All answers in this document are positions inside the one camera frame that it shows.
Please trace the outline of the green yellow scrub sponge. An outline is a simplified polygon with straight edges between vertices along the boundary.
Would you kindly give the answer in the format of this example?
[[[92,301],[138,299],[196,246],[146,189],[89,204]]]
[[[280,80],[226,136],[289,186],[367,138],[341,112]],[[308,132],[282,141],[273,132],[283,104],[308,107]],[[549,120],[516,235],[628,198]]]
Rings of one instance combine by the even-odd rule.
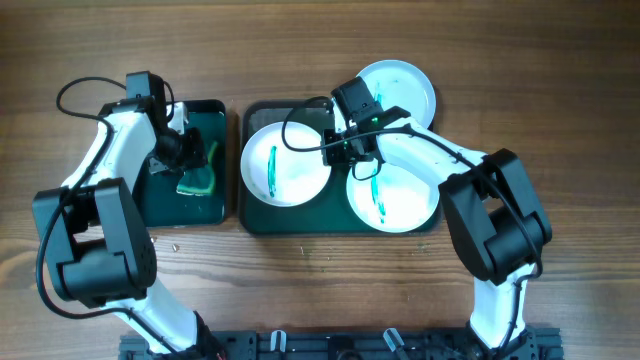
[[[188,169],[184,172],[176,188],[178,194],[189,196],[211,196],[214,194],[216,187],[214,158],[219,144],[212,137],[206,137],[203,131],[200,131],[200,134],[206,151],[207,163],[203,167]]]

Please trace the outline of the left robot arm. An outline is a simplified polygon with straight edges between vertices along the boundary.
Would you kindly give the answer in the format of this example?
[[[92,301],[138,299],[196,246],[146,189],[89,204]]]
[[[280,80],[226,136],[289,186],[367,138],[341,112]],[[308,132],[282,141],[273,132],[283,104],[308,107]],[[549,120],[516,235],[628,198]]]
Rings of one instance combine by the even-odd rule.
[[[79,167],[33,199],[37,292],[63,318],[118,316],[153,357],[223,359],[224,347],[200,315],[158,279],[156,252],[132,196],[147,159],[165,171],[206,170],[212,149],[199,130],[172,126],[187,112],[160,76],[130,73],[121,87],[125,98],[93,116],[98,132]]]

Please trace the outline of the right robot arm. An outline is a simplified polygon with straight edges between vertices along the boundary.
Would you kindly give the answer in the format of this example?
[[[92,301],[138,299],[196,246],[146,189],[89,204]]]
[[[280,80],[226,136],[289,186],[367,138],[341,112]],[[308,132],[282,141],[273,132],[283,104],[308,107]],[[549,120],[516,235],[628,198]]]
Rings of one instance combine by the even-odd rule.
[[[331,93],[345,121],[321,143],[328,165],[376,160],[437,187],[454,250],[474,278],[469,326],[494,358],[524,332],[527,283],[541,276],[550,220],[518,156],[466,149],[422,127],[409,111],[383,109],[356,77]]]

